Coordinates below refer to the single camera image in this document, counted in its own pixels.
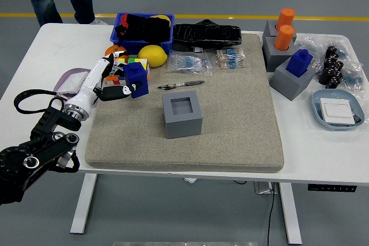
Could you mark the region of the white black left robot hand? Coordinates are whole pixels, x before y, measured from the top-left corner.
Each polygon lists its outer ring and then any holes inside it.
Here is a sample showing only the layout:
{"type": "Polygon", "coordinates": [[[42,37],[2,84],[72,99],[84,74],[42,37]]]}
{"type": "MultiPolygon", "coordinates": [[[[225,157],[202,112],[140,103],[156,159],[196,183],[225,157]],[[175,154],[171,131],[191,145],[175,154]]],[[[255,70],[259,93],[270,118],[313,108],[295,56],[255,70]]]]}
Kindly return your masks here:
{"type": "Polygon", "coordinates": [[[79,93],[70,98],[63,111],[80,121],[91,114],[92,105],[97,99],[101,101],[119,100],[131,96],[137,98],[149,93],[147,73],[141,63],[129,63],[125,66],[115,61],[116,58],[128,55],[127,51],[113,52],[101,58],[86,77],[79,93]],[[110,74],[122,73],[126,79],[124,86],[98,87],[102,80],[110,74]]]}

